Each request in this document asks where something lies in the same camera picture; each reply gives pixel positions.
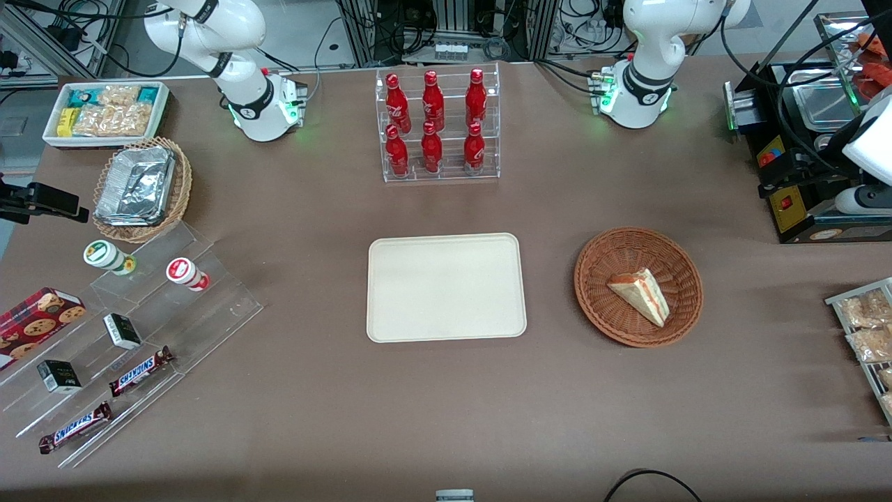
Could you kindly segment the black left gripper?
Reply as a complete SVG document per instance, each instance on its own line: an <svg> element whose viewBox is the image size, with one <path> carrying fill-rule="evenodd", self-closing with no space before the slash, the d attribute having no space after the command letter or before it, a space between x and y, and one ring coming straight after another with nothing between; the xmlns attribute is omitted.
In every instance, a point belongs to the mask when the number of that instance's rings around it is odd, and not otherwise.
<svg viewBox="0 0 892 502"><path fill-rule="evenodd" d="M813 196L836 196L847 188L847 178L815 161L805 150L771 150L770 167L758 169L758 196L767 199L783 188L799 187Z"/></svg>

